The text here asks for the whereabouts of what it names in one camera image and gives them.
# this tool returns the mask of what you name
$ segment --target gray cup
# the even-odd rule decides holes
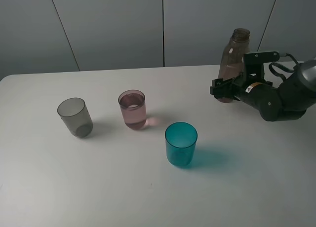
[[[65,100],[58,106],[57,112],[74,136],[85,137],[92,131],[93,123],[83,99]]]

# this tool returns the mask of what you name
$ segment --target table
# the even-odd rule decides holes
[[[1,227],[316,226],[316,106],[265,122],[209,94],[219,66],[15,75],[0,82]],[[266,70],[266,79],[281,80]],[[148,126],[125,126],[118,96],[146,95]],[[57,114],[81,97],[85,139]],[[164,131],[198,132],[189,167],[172,166]]]

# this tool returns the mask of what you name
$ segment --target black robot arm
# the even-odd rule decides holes
[[[298,64],[294,70],[281,64],[271,63],[270,71],[282,78],[283,83],[274,88],[264,79],[264,63],[276,62],[280,54],[276,51],[247,53],[244,55],[243,72],[232,79],[215,79],[210,88],[215,98],[232,98],[242,101],[260,112],[266,121],[295,120],[304,115],[306,109],[316,103],[316,60]],[[292,73],[286,79],[274,71],[272,66]]]

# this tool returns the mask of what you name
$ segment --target brown bottle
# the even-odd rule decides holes
[[[249,52],[250,31],[243,28],[234,30],[234,33],[225,47],[218,78],[224,80],[238,76],[243,70],[243,55]],[[229,103],[230,98],[218,99],[220,102]]]

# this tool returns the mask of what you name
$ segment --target blue cup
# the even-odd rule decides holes
[[[175,166],[188,165],[198,139],[196,129],[186,122],[176,122],[167,127],[164,135],[169,162]]]

